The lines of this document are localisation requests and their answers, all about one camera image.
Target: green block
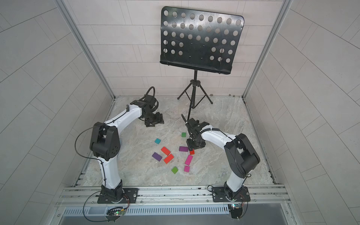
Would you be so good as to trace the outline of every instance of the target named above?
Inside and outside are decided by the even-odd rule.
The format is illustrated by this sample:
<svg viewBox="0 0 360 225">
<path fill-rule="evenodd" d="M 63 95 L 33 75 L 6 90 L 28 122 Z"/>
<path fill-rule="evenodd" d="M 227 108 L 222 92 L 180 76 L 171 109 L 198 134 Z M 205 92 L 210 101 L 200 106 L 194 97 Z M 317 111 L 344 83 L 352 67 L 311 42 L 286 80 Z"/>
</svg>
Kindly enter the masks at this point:
<svg viewBox="0 0 360 225">
<path fill-rule="evenodd" d="M 171 170 L 174 174 L 176 174 L 178 171 L 179 171 L 179 169 L 176 167 L 176 166 L 174 166 L 174 168 Z"/>
</svg>

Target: black music stand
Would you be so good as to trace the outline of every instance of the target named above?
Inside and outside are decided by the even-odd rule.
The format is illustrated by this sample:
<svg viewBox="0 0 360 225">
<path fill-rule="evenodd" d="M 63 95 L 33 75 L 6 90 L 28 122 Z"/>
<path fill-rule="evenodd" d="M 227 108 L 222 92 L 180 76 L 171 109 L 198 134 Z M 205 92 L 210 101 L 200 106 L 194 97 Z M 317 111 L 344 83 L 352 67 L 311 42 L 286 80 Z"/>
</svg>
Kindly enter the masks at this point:
<svg viewBox="0 0 360 225">
<path fill-rule="evenodd" d="M 197 72 L 230 74 L 244 18 L 239 15 L 212 13 L 165 6 L 161 10 L 160 63 L 194 70 L 194 79 L 177 98 L 186 93 L 191 109 L 209 96 L 197 80 Z M 191 98 L 186 92 L 193 86 Z M 204 97 L 195 105 L 196 87 Z"/>
</svg>

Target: magenta block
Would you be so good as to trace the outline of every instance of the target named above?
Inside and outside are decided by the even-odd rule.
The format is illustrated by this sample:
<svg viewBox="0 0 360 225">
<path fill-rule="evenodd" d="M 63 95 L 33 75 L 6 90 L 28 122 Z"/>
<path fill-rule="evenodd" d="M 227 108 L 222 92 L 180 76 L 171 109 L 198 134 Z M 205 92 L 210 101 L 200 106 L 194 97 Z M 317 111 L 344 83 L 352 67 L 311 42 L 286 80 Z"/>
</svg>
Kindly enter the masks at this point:
<svg viewBox="0 0 360 225">
<path fill-rule="evenodd" d="M 186 159 L 185 164 L 189 166 L 192 159 L 193 159 L 193 156 L 188 155 L 188 158 Z"/>
<path fill-rule="evenodd" d="M 189 151 L 188 147 L 184 147 L 184 146 L 179 147 L 179 152 L 187 152 L 187 151 Z"/>
</svg>

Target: tripod stand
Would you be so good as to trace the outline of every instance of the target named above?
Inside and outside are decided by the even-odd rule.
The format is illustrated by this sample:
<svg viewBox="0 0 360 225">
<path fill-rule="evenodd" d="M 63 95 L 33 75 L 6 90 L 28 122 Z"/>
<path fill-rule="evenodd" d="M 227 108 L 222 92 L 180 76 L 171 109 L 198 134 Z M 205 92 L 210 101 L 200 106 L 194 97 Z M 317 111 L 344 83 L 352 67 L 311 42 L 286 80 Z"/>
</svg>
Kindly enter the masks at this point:
<svg viewBox="0 0 360 225">
<path fill-rule="evenodd" d="M 191 113 L 191 109 L 195 109 L 196 106 L 198 106 L 198 104 L 205 98 L 207 97 L 207 99 L 209 99 L 210 103 L 213 104 L 213 102 L 210 100 L 209 96 L 207 95 L 206 91 L 203 89 L 203 87 L 200 84 L 200 81 L 197 80 L 198 77 L 198 71 L 195 69 L 194 70 L 194 79 L 190 81 L 190 84 L 185 88 L 185 90 L 181 93 L 181 95 L 177 98 L 178 100 L 180 99 L 180 97 L 186 93 L 186 95 L 188 96 L 189 100 L 190 100 L 190 105 L 189 105 L 189 113 L 188 113 L 188 120 L 190 119 L 190 113 Z M 186 92 L 190 86 L 193 86 L 193 93 L 191 94 L 191 99 L 188 95 L 188 93 Z M 202 99 L 195 105 L 195 94 L 196 94 L 196 87 L 200 87 L 201 90 L 204 92 L 204 96 L 202 97 Z"/>
</svg>

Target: pink block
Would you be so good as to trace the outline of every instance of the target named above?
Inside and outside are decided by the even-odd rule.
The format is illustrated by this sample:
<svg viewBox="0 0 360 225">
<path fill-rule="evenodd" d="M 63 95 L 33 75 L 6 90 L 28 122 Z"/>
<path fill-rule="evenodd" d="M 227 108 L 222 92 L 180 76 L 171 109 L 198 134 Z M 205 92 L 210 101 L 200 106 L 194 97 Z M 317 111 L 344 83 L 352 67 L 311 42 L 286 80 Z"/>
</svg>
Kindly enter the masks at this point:
<svg viewBox="0 0 360 225">
<path fill-rule="evenodd" d="M 186 159 L 185 164 L 189 166 L 192 159 L 193 159 L 193 156 L 188 155 L 188 158 Z"/>
</svg>

